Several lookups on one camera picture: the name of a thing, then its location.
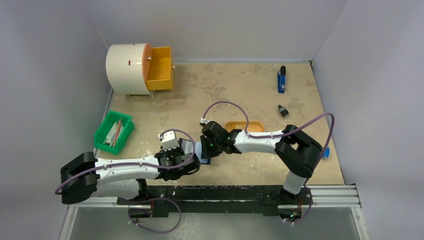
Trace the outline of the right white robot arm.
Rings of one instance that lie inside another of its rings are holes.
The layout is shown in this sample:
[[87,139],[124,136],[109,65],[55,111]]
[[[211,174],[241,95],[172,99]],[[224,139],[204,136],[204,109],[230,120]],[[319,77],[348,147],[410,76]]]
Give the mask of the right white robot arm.
[[295,125],[277,132],[259,132],[249,136],[242,129],[227,131],[215,121],[201,123],[202,158],[226,154],[267,153],[277,155],[289,172],[280,196],[288,204],[300,198],[301,189],[321,159],[323,147]]

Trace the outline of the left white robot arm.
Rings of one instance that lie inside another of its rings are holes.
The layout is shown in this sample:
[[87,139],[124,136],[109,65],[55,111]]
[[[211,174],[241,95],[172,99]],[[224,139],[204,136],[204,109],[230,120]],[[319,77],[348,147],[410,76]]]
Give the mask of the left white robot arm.
[[96,158],[93,152],[84,152],[61,168],[61,184],[54,193],[65,205],[91,197],[117,197],[142,205],[151,196],[147,180],[175,181],[200,167],[196,154],[177,149],[132,159]]

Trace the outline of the blue leather card holder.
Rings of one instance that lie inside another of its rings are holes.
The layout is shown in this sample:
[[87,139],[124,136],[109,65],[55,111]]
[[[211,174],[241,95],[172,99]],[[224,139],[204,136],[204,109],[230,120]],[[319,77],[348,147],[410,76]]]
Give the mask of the blue leather card holder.
[[191,154],[194,150],[195,156],[198,158],[199,162],[202,165],[210,165],[211,164],[210,158],[203,158],[202,157],[203,149],[202,149],[201,142],[196,141],[194,143],[194,147],[193,147],[193,143],[190,140],[187,140],[187,139],[180,138],[178,140],[178,142],[180,143],[180,146],[181,146],[181,148],[182,148],[182,150],[185,154]]

